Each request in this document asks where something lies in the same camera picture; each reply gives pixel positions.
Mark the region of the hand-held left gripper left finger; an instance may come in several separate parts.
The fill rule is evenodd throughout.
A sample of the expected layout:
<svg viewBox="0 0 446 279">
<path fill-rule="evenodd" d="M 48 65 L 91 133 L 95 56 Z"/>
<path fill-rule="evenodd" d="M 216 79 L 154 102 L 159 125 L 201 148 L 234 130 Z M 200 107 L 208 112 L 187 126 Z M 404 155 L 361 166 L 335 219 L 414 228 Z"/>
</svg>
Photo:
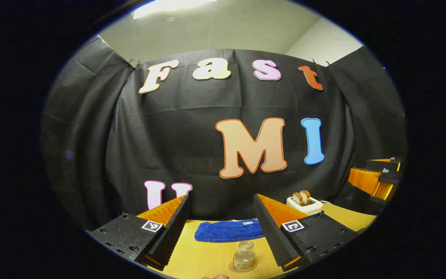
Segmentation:
<svg viewBox="0 0 446 279">
<path fill-rule="evenodd" d="M 182 195 L 138 215 L 123 213 L 87 231 L 117 254 L 162 271 L 168 265 L 191 207 Z"/>
</svg>

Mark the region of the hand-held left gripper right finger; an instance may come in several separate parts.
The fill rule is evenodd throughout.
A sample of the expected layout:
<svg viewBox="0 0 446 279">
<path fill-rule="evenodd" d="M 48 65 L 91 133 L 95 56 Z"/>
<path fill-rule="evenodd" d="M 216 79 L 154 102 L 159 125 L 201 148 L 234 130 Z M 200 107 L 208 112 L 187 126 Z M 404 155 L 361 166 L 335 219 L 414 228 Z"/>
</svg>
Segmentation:
<svg viewBox="0 0 446 279">
<path fill-rule="evenodd" d="M 360 235 L 324 211 L 305 214 L 261 194 L 254 195 L 253 208 L 283 271 L 313 265 Z"/>
</svg>

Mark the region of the clear water bottle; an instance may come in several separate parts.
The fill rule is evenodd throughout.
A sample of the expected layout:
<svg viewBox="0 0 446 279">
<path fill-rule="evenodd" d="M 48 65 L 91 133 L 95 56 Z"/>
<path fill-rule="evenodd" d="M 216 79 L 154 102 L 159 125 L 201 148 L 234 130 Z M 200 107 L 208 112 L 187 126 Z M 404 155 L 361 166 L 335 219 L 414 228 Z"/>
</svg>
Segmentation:
<svg viewBox="0 0 446 279">
<path fill-rule="evenodd" d="M 235 269 L 252 267 L 255 260 L 254 243 L 250 240 L 241 241 L 234 253 L 232 266 Z"/>
</svg>

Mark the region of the round cork coaster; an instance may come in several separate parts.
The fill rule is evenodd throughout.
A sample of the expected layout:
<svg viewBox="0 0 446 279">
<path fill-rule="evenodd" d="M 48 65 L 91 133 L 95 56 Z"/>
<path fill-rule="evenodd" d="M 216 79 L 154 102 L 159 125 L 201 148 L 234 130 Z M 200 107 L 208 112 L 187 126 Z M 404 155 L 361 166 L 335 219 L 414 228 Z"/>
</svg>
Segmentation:
<svg viewBox="0 0 446 279">
<path fill-rule="evenodd" d="M 251 265 L 244 267 L 244 268 L 238 268 L 234 265 L 234 262 L 230 262 L 228 265 L 228 269 L 232 272 L 237 272 L 237 273 L 244 273 L 244 272 L 250 272 L 252 270 L 254 270 L 257 267 L 258 263 L 256 261 L 253 261 L 253 263 L 251 263 Z"/>
</svg>

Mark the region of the blue folded towel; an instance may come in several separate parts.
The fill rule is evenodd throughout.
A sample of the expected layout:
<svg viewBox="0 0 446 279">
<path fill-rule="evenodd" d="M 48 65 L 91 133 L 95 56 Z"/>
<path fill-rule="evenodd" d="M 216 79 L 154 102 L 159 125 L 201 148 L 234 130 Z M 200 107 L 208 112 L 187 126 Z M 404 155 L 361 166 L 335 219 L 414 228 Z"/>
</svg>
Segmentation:
<svg viewBox="0 0 446 279">
<path fill-rule="evenodd" d="M 264 233 L 256 219 L 203 222 L 194 235 L 196 241 L 210 243 L 241 242 L 262 237 Z"/>
</svg>

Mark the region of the cream toaster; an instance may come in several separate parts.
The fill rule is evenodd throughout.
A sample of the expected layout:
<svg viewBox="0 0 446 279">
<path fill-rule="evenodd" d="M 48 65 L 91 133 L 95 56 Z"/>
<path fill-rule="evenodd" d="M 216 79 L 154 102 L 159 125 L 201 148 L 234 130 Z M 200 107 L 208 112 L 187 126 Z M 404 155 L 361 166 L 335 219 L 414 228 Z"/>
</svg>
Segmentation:
<svg viewBox="0 0 446 279">
<path fill-rule="evenodd" d="M 294 208 L 306 215 L 313 215 L 322 212 L 323 203 L 316 200 L 313 197 L 310 197 L 310 204 L 309 205 L 298 205 L 295 201 L 293 201 L 293 197 L 290 196 L 286 199 L 286 205 L 288 205 L 291 208 Z"/>
</svg>

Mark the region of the black backdrop cloth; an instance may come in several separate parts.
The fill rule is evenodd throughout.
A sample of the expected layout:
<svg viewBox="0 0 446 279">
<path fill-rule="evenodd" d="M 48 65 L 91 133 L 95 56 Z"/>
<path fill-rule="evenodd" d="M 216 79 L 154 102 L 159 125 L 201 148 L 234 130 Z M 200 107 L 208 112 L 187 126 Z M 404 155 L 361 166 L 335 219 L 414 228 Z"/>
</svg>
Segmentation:
<svg viewBox="0 0 446 279">
<path fill-rule="evenodd" d="M 331 65 L 257 50 L 200 50 L 127 65 L 101 37 L 58 75 L 42 149 L 58 199 L 86 230 L 184 194 L 190 217 L 251 219 L 253 198 L 357 210 L 352 168 L 407 159 L 392 78 L 366 47 Z"/>
</svg>

